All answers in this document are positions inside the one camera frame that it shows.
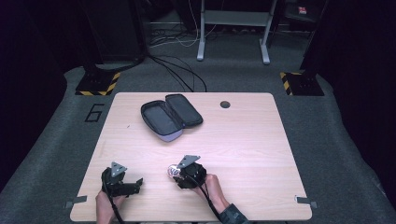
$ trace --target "hand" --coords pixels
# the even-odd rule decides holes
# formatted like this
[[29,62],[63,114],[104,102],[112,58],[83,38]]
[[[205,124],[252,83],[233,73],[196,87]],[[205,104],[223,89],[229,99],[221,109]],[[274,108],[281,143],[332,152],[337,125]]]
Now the hand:
[[[227,202],[227,200],[224,197],[218,177],[216,175],[207,174],[205,182],[206,182],[206,187],[205,184],[203,184],[202,189],[206,190],[207,188],[207,191],[209,192],[208,195],[210,200],[212,201],[218,213],[219,214],[222,213],[230,204]],[[199,196],[201,196],[201,198],[206,200],[205,195],[202,193],[199,187],[192,190],[195,193],[197,193]]]
[[[126,196],[118,196],[113,198],[113,203],[120,209],[122,203],[125,201]],[[96,223],[108,224],[111,223],[116,216],[111,207],[110,200],[103,191],[99,191],[96,195]]]

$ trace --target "yellow and black hazard tape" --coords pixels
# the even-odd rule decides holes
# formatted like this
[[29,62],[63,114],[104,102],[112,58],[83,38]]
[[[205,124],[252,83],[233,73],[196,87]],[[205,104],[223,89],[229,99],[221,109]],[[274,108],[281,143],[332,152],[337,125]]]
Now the yellow and black hazard tape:
[[120,73],[114,75],[113,79],[111,80],[110,85],[108,86],[106,91],[76,91],[76,95],[109,95],[113,92],[114,88],[116,87],[117,81],[119,80]]
[[284,73],[284,72],[280,73],[280,78],[282,78],[283,87],[285,88],[286,94],[287,95],[293,95],[293,92],[291,91],[290,84],[288,82],[286,74],[289,74],[289,75],[300,75],[301,73]]

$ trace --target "hole in table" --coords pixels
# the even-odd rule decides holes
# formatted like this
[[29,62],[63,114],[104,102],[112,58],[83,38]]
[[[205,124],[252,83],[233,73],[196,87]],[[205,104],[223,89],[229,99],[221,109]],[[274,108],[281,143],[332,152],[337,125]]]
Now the hole in table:
[[220,106],[223,108],[228,108],[231,105],[230,105],[230,102],[228,102],[228,101],[221,101]]

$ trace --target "black curtain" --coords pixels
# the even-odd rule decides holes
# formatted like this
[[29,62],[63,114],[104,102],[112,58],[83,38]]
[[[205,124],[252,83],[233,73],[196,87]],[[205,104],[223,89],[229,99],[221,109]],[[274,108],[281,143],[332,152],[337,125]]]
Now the black curtain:
[[[61,56],[51,49],[46,38],[50,34],[39,29],[40,22],[29,8],[19,0],[0,3],[0,189],[62,101],[66,90],[64,71],[76,65],[58,62]],[[54,34],[52,42],[62,43],[62,37]]]
[[342,120],[396,208],[396,16],[394,1],[330,1],[306,53],[333,87]]

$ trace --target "sleeve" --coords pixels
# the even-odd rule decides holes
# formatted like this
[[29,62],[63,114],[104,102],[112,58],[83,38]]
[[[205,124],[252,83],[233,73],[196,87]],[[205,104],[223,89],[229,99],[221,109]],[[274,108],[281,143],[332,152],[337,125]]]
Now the sleeve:
[[222,224],[249,224],[248,219],[231,203],[219,214]]

